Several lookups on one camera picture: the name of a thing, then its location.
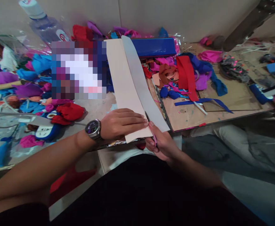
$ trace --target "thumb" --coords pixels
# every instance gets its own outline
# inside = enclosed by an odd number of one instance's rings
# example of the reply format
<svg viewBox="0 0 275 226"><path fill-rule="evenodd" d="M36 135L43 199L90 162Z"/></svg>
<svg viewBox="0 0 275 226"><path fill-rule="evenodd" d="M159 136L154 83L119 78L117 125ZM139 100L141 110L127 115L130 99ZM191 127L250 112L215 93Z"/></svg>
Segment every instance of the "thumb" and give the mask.
<svg viewBox="0 0 275 226"><path fill-rule="evenodd" d="M149 128L152 131L152 133L156 136L156 138L161 138L163 137L163 133L159 130L159 128L154 125L154 123L152 121L149 122Z"/></svg>

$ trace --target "bottle cap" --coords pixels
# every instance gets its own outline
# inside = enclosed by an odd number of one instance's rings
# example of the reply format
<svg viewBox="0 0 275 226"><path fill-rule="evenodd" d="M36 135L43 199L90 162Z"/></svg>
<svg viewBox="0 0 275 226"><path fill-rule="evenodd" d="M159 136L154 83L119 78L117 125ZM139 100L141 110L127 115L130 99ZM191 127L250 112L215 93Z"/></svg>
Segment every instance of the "bottle cap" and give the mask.
<svg viewBox="0 0 275 226"><path fill-rule="evenodd" d="M29 15L31 19L41 19L46 16L36 0L21 0L18 4Z"/></svg>

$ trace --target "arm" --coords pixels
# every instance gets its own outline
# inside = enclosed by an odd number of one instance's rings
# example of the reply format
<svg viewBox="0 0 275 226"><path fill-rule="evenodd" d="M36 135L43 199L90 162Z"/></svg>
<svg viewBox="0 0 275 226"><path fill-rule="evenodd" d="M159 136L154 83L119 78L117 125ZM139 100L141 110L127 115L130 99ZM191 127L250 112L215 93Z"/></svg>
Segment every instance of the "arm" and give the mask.
<svg viewBox="0 0 275 226"><path fill-rule="evenodd" d="M140 130L148 125L143 117L130 109L114 110L101 121L100 135L110 140ZM47 205L50 185L95 145L82 130L17 164L0 179L0 212L31 202Z"/></svg>
<svg viewBox="0 0 275 226"><path fill-rule="evenodd" d="M218 176L209 168L191 159L179 150L168 132L162 133L153 122L149 123L155 134L158 147L154 147L152 138L146 138L146 147L176 172L191 180L201 188L224 187Z"/></svg>

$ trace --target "wristwatch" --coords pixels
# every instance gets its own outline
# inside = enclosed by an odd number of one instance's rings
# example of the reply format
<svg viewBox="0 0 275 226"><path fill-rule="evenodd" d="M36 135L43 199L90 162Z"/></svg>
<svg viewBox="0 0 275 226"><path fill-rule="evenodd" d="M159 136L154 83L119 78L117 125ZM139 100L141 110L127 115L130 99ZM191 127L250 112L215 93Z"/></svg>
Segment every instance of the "wristwatch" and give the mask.
<svg viewBox="0 0 275 226"><path fill-rule="evenodd" d="M103 140L100 136L100 131L101 122L98 119L90 121L85 127L86 134L95 141Z"/></svg>

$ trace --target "plastic bottle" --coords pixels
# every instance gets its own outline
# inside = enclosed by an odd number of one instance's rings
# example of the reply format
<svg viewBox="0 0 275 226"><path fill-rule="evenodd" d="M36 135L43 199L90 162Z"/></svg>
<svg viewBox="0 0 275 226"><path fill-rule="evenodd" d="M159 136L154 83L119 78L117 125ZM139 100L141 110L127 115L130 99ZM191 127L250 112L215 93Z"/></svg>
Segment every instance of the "plastic bottle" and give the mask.
<svg viewBox="0 0 275 226"><path fill-rule="evenodd" d="M70 41L62 25L55 18L48 17L36 0L22 0L19 1L19 5L32 19L32 30L49 48L52 41Z"/></svg>

